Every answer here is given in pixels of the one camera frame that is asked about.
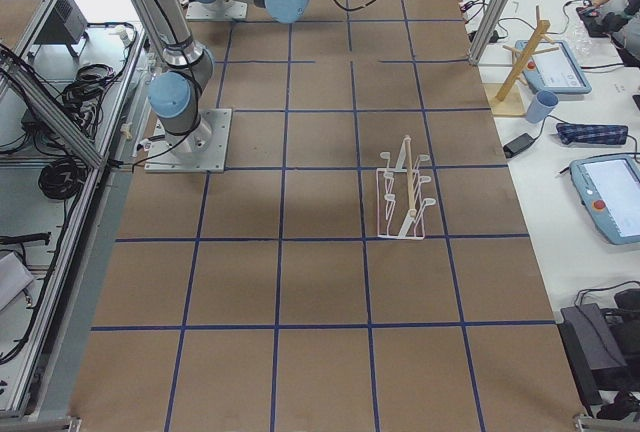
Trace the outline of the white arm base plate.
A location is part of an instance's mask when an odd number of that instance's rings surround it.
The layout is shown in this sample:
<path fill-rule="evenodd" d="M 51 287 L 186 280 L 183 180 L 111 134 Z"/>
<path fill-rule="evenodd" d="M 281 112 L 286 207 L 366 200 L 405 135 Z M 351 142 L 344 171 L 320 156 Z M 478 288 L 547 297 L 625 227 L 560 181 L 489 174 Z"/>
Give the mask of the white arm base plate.
<path fill-rule="evenodd" d="M 169 134 L 154 141 L 144 169 L 152 173 L 221 173 L 225 169 L 231 109 L 200 110 L 200 124 L 176 148 L 181 137 Z"/>

